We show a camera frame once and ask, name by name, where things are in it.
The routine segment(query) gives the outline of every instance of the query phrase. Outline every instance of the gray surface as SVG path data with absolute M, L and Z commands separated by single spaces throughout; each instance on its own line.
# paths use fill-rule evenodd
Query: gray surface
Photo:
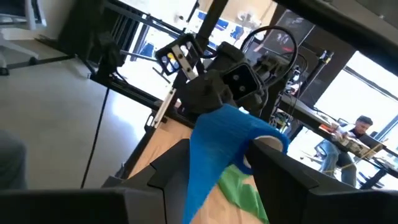
M 354 0 L 333 0 L 333 9 L 398 45 L 398 30 Z
M 26 143 L 30 189 L 80 187 L 105 94 L 87 72 L 73 59 L 0 77 L 0 127 Z M 87 187 L 99 187 L 128 158 L 150 113 L 114 92 L 108 102 Z
M 13 40 L 12 42 L 17 45 L 20 45 L 21 47 L 27 48 L 29 50 L 38 53 L 39 60 L 65 56 L 64 53 L 61 53 L 55 49 L 52 49 L 51 47 L 41 44 L 36 40 Z M 0 53 L 2 53 L 5 56 L 8 65 L 13 63 L 27 62 L 30 59 L 29 55 L 5 47 L 0 47 Z

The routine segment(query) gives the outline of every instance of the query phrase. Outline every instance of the large window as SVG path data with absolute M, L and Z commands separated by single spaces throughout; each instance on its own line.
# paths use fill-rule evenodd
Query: large window
M 368 134 L 382 133 L 384 139 L 389 139 L 385 145 L 395 151 L 398 148 L 397 85 L 398 78 L 394 74 L 356 52 L 315 106 L 335 119 L 342 118 L 349 123 L 355 122 L 361 115 L 369 116 L 374 125 Z M 321 161 L 312 156 L 316 153 L 314 147 L 322 140 L 320 136 L 304 128 L 291 143 L 289 154 L 308 166 L 319 169 Z M 395 157 L 387 157 L 390 162 L 398 163 Z M 357 165 L 357 170 L 368 177 L 377 172 L 377 169 L 364 161 Z M 381 182 L 387 189 L 396 189 L 397 181 L 389 175 Z

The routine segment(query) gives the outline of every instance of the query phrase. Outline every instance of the wooden table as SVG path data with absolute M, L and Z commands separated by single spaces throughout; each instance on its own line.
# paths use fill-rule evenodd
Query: wooden table
M 134 166 L 129 177 L 132 177 L 143 168 L 148 166 L 153 160 L 165 153 L 170 147 L 176 144 L 179 140 L 189 138 L 192 129 L 167 118 L 166 123 L 160 124 L 155 131 L 153 137 L 150 139 L 147 147 L 144 149 L 137 164 Z M 245 183 L 256 186 L 253 177 L 247 178 Z M 210 192 L 205 204 L 198 211 L 192 223 L 200 224 L 254 224 L 261 223 L 256 217 L 248 212 L 245 212 L 238 207 L 231 205 L 220 188 L 216 185 Z

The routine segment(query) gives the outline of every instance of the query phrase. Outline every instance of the table leg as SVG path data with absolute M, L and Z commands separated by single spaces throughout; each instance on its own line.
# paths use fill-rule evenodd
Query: table leg
M 373 177 L 366 181 L 366 183 L 363 184 L 360 189 L 372 189 L 372 187 L 375 186 L 379 182 L 379 180 L 383 178 L 386 174 L 387 171 L 385 169 L 380 169 Z

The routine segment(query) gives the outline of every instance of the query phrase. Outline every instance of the blue fabric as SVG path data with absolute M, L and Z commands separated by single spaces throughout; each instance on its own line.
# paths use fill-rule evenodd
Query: blue fabric
M 243 34 L 243 27 L 241 26 L 236 26 L 235 31 L 231 33 L 231 37 L 233 37 L 235 40 L 238 39 L 238 36 L 241 36 Z
M 206 15 L 207 15 L 207 13 L 199 12 L 199 13 L 198 13 L 198 18 L 199 18 L 200 20 L 205 20 Z M 228 24 L 229 24 L 228 21 L 225 21 L 225 20 L 223 20 L 223 19 L 218 19 L 215 28 L 216 28 L 216 29 L 219 29 L 219 30 L 221 30 L 221 31 L 223 31 L 223 30 L 225 30 L 225 29 L 228 27 Z
M 155 51 L 155 46 L 151 43 L 145 42 L 144 47 L 139 52 L 139 54 L 146 56 L 146 57 L 153 57 Z
M 203 205 L 224 169 L 234 163 L 244 173 L 243 164 L 250 140 L 274 136 L 287 152 L 289 140 L 266 122 L 244 114 L 231 105 L 199 116 L 190 139 L 190 171 L 183 223 L 190 223 Z

